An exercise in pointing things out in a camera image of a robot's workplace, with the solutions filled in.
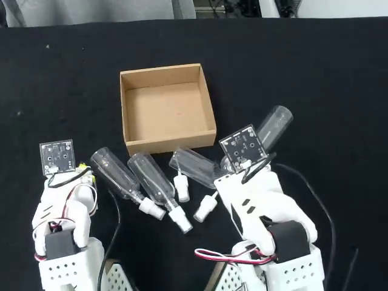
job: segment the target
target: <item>black fabric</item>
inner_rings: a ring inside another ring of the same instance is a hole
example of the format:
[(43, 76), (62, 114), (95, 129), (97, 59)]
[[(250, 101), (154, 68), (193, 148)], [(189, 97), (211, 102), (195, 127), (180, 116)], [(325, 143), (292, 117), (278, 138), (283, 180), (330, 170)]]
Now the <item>black fabric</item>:
[[(218, 138), (258, 125), (282, 104), (295, 120), (273, 149), (316, 188), (338, 228), (329, 290), (340, 290), (353, 250), (359, 260), (349, 290), (380, 289), (388, 256), (386, 165), (388, 19), (231, 19), (147, 21), (0, 29), (2, 288), (39, 290), (30, 221), (43, 188), (38, 144), (73, 138), (77, 161), (102, 146), (123, 162), (120, 70), (200, 62)], [(199, 149), (220, 160), (221, 148)], [(170, 154), (156, 161), (172, 178)], [(324, 264), (330, 229), (297, 177), (278, 171), (282, 187), (314, 220)], [(116, 225), (102, 183), (92, 235), (106, 246)], [(228, 252), (239, 238), (220, 205), (205, 223), (192, 219), (212, 191), (190, 182), (183, 208), (194, 229), (183, 235), (120, 201), (124, 225), (112, 257), (141, 291), (203, 290), (214, 263), (193, 249)]]

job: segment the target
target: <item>transparent bottle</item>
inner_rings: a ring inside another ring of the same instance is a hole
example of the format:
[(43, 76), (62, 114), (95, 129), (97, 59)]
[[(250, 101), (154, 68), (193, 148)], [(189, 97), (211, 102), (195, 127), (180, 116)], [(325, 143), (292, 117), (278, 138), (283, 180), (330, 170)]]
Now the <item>transparent bottle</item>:
[(267, 153), (292, 122), (291, 111), (284, 106), (275, 106), (256, 130), (257, 136)]
[(162, 220), (166, 212), (140, 192), (140, 183), (131, 171), (107, 148), (96, 151), (90, 158), (93, 171), (122, 199), (139, 205), (140, 211)]
[(199, 153), (189, 149), (178, 149), (174, 152), (169, 165), (203, 186), (216, 189), (214, 180), (219, 178), (219, 165)]
[(186, 218), (182, 207), (175, 201), (175, 188), (148, 153), (137, 153), (128, 160), (128, 166), (138, 178), (149, 197), (159, 205), (165, 205), (171, 219), (183, 233), (193, 226)]

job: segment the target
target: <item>black tablecloth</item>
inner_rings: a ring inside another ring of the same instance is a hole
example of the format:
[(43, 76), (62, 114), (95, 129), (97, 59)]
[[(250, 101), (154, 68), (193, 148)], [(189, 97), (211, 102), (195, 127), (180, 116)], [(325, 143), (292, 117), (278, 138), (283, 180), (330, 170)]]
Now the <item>black tablecloth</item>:
[[(338, 253), (329, 290), (340, 290), (355, 248), (349, 290), (380, 289), (388, 271), (388, 19), (146, 21), (0, 29), (2, 288), (39, 290), (30, 221), (43, 181), (40, 142), (72, 138), (77, 161), (102, 146), (123, 161), (119, 72), (199, 62), (218, 138), (258, 125), (282, 104), (295, 120), (276, 145), (277, 161), (302, 171), (332, 214)], [(211, 159), (221, 148), (198, 150)], [(170, 154), (156, 155), (169, 178)], [(315, 221), (327, 264), (330, 228), (304, 184), (281, 169), (284, 191)], [(92, 235), (106, 246), (116, 226), (99, 183)], [(190, 183), (192, 217), (211, 190)], [(113, 249), (140, 291), (203, 290), (214, 263), (193, 249), (228, 252), (238, 235), (222, 205), (183, 235), (120, 201), (124, 225)]]

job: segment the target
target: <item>cardboard box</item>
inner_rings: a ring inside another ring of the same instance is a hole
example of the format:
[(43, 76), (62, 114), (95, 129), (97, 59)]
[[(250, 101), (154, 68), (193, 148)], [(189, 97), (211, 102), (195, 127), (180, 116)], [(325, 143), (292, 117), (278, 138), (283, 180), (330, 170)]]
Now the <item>cardboard box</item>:
[(214, 145), (216, 123), (200, 64), (121, 72), (120, 86), (131, 155)]

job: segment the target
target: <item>bottle cap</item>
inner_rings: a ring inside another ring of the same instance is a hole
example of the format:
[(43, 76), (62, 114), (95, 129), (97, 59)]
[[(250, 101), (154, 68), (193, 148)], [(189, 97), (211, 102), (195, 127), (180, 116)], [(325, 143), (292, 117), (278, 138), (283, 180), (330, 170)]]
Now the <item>bottle cap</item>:
[(174, 186), (178, 191), (178, 199), (180, 202), (187, 202), (190, 200), (189, 196), (189, 182), (185, 175), (178, 175), (174, 177)]
[(193, 228), (192, 224), (187, 219), (186, 214), (184, 213), (182, 207), (180, 206), (175, 207), (169, 213), (169, 215), (173, 220), (173, 222), (175, 222), (180, 227), (183, 233), (187, 233)]
[(157, 206), (151, 199), (145, 197), (139, 206), (140, 211), (146, 214), (152, 215), (153, 217), (162, 220), (166, 211)]
[(201, 205), (194, 214), (194, 219), (199, 222), (204, 222), (207, 215), (217, 206), (217, 200), (209, 195), (206, 195), (201, 201)]

